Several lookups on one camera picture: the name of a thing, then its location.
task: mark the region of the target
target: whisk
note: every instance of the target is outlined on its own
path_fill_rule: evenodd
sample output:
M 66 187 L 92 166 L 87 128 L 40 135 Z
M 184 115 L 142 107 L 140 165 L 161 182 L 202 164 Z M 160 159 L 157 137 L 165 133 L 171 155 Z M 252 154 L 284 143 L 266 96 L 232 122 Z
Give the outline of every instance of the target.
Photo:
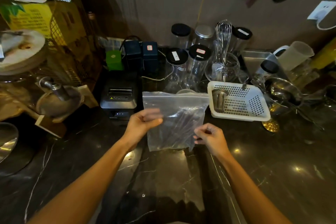
M 223 20 L 216 27 L 217 46 L 216 46 L 216 62 L 226 63 L 226 54 L 228 52 L 229 43 L 232 33 L 232 24 L 228 20 Z

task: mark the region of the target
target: cardboard box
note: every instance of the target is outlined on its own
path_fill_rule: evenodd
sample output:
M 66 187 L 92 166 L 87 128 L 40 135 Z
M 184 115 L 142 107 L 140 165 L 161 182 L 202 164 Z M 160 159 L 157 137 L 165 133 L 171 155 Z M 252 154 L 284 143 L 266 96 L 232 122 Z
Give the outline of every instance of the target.
M 81 16 L 74 3 L 46 0 L 28 1 L 37 1 L 38 3 L 20 2 L 20 0 L 3 2 L 0 0 L 0 13 L 10 29 L 33 29 L 48 39 L 51 39 L 52 33 L 58 45 L 69 45 L 86 36 Z

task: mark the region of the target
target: perforated basket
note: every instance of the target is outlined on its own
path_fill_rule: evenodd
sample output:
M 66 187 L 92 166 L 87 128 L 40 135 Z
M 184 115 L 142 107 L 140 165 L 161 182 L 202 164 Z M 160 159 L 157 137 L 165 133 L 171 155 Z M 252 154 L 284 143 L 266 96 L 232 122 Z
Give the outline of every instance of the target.
M 229 95 L 224 98 L 222 112 L 216 112 L 213 107 L 212 91 L 215 89 L 229 92 Z M 247 85 L 243 90 L 240 83 L 209 82 L 208 94 L 212 117 L 245 121 L 267 121 L 271 118 L 263 93 L 256 86 Z

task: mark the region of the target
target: wall socket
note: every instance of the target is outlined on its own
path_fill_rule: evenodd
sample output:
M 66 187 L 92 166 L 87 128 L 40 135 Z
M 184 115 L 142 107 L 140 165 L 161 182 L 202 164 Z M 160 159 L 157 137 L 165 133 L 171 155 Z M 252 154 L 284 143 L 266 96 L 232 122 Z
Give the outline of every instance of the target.
M 317 14 L 321 11 L 325 11 L 324 17 L 336 6 L 336 1 L 321 1 L 319 5 L 311 12 L 307 20 L 317 20 Z

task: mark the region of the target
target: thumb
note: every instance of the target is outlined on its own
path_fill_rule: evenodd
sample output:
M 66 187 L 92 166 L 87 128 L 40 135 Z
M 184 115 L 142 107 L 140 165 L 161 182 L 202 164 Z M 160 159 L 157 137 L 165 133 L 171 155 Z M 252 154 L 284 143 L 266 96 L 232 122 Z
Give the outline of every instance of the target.
M 194 132 L 198 137 L 202 138 L 203 140 L 208 139 L 209 134 L 204 133 L 202 130 L 196 128 Z
M 162 123 L 163 119 L 155 119 L 152 121 L 145 122 L 147 129 L 155 128 Z

